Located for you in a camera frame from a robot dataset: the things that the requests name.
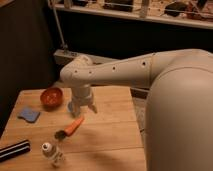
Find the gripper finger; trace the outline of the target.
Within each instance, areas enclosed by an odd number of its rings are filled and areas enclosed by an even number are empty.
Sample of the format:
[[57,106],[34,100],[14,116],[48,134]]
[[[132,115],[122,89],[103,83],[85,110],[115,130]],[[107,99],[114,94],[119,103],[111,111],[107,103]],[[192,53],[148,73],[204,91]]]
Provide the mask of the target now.
[[81,110],[80,110],[80,107],[79,106],[73,106],[72,107],[72,115],[74,117],[79,117],[81,114]]
[[92,110],[94,113],[97,114],[97,107],[95,104],[90,104],[88,105],[89,109]]

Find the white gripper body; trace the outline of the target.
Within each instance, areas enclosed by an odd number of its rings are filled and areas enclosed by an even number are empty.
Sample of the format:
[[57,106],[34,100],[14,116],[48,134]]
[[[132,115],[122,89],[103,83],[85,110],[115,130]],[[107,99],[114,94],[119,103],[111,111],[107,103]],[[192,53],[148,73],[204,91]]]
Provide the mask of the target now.
[[74,109],[80,108],[81,106],[91,107],[93,105],[94,97],[90,85],[72,87],[71,92],[71,102]]

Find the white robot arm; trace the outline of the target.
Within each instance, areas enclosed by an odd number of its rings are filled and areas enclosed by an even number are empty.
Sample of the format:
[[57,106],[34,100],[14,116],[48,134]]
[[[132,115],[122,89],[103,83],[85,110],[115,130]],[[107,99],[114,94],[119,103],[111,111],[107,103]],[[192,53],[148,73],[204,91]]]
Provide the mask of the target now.
[[172,50],[99,65],[79,55],[60,77],[75,114],[94,106],[92,85],[147,88],[147,171],[213,171],[213,53]]

